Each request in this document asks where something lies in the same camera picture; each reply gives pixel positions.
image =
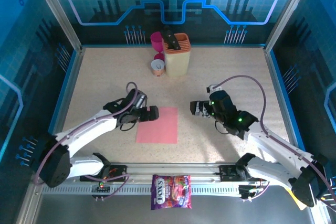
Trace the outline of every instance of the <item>glass panel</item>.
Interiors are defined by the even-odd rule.
[[[31,177],[23,137],[48,130],[73,49],[45,0],[0,10],[0,222],[15,223]]]
[[[334,175],[335,38],[336,0],[301,0],[274,47],[306,150],[325,155]]]
[[[82,44],[145,44],[170,25],[203,44],[264,44],[287,0],[60,0]]]

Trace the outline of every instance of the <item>snack bag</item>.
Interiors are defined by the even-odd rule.
[[[172,207],[191,208],[190,175],[153,175],[151,209]]]

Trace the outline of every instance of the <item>pink cup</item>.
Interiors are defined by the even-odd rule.
[[[157,52],[163,51],[162,37],[159,31],[156,31],[155,33],[151,35],[151,42],[152,42],[152,46],[155,51]]]

